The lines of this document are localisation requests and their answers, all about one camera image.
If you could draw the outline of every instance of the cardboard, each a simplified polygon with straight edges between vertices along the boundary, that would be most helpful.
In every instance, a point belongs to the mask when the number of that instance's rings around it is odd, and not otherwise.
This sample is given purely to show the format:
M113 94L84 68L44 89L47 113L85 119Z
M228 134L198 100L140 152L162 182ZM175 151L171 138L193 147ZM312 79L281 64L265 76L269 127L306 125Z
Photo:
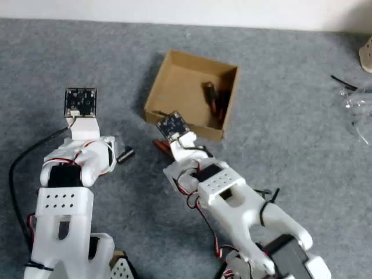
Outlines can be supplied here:
M238 66L170 50L147 99L146 121L156 124L163 117L160 112L177 110L198 136L220 141L226 130L238 75ZM202 85L208 81L213 82L216 91L231 91L222 123L212 115L206 102Z

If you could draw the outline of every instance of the white plastic part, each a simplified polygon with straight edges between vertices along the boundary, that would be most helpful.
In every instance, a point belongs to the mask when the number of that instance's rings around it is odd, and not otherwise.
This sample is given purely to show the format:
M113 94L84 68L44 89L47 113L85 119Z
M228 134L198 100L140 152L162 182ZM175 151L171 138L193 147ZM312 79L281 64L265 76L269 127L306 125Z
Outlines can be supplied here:
M226 200L220 196L221 192L216 191L216 185L213 186L214 190L208 186L213 181L216 183L224 181L225 178L222 178L221 174L223 176L226 174L226 177L231 178L231 180L227 180L228 186L223 187L223 190L229 189L231 191L231 196ZM204 183L199 183L198 192L206 208L228 232L241 256L246 261L252 260L259 269L268 274L274 274L274 263L257 247L249 234L251 226L260 224L259 212L265 200L231 169L223 170ZM304 250L308 250L312 246L313 241L310 234L277 205L270 203L266 206L263 220L268 229L296 237Z
M98 176L104 171L112 171L116 165L115 137L101 137L86 147L83 147L87 141L75 141L71 138L65 138L64 143L44 158L44 162L52 158L65 158L73 160L81 166L81 182L83 186L90 187L97 180ZM109 150L102 142L110 143L114 153L111 154L111 167L109 168ZM44 163L40 173L40 183L43 187L48 185L49 176L53 166L59 164L58 161Z
M194 159L207 158L207 154L204 151L187 150L185 147L195 147L194 141L196 140L196 134L192 131L187 132L177 141L173 141L170 144L174 160L180 162L190 156Z
M202 200L210 205L216 196L234 184L245 184L245 179L231 168L223 169L217 175L199 183L198 192Z
M66 118L69 125L73 118ZM78 117L71 126L72 139L74 141L88 141L99 139L99 127L95 117Z
M319 256L311 256L305 266L313 279L331 279L332 277L326 263Z
M126 259L119 259L111 269L110 279L134 279Z
M363 70L372 73L372 37L359 49L359 57Z
M189 141L195 139L196 136L190 135L186 144L190 145ZM274 274L274 263L251 240L249 233L251 226L260 224L260 211L265 200L246 184L244 178L229 168L226 162L218 161L215 158L201 158L199 151L186 153L185 150L182 150L182 146L174 144L172 153L176 161L164 169L164 173L173 187L177 189L174 183L174 180L176 180L189 192L197 188L201 197L201 205L207 208L228 232L242 259L245 262L250 261L254 268L270 275ZM185 172L192 167L195 161L200 165L201 169L214 163L222 167L223 170L208 180L199 183L189 173ZM230 191L230 197L223 198L221 194L226 190ZM269 203L262 216L264 225L269 230L280 234L293 235L305 251L312 247L313 240L310 234L277 205Z
M31 260L55 271L26 267L24 279L108 279L114 243L107 234L91 234L93 193L84 187L40 188ZM64 239L60 222L69 221ZM90 237L99 241L88 259Z

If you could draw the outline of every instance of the red wire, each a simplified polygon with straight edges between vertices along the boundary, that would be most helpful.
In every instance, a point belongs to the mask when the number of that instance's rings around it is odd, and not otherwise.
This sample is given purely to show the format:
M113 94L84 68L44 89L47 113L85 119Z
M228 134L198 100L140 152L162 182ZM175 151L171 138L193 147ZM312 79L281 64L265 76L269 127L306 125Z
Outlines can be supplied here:
M28 229L31 232L31 239L32 239L33 243L34 243L34 238L35 238L35 230L34 230L34 226L32 224L32 219L33 219L34 216L35 216L35 213L29 214L27 216L27 226L28 226Z

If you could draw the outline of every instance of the perforated plate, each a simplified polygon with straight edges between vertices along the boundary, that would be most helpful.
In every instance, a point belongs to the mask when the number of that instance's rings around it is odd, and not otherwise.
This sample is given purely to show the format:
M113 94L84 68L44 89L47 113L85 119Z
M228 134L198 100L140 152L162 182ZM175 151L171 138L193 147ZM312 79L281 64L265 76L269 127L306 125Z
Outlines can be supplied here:
M36 215L87 214L92 207L93 193L88 188L40 188Z
M110 279L134 279L126 259L119 259L111 269Z
M206 181L199 183L203 194L208 196L208 200L213 199L223 191L229 189L232 185L237 183L244 183L245 180L235 170L228 168L223 169Z

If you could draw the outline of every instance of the white bracket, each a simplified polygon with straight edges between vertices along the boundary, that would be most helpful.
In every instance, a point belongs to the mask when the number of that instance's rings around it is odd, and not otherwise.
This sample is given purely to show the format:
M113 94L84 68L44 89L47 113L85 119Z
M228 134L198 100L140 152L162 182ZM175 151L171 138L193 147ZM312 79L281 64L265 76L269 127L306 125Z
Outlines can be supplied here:
M114 243L107 234L91 234L93 193L85 187L40 188L37 201L37 225L31 260L67 279L106 279ZM69 222L68 233L59 239L60 224ZM98 237L96 254L88 259L90 237ZM54 271L26 267L24 279L58 277Z

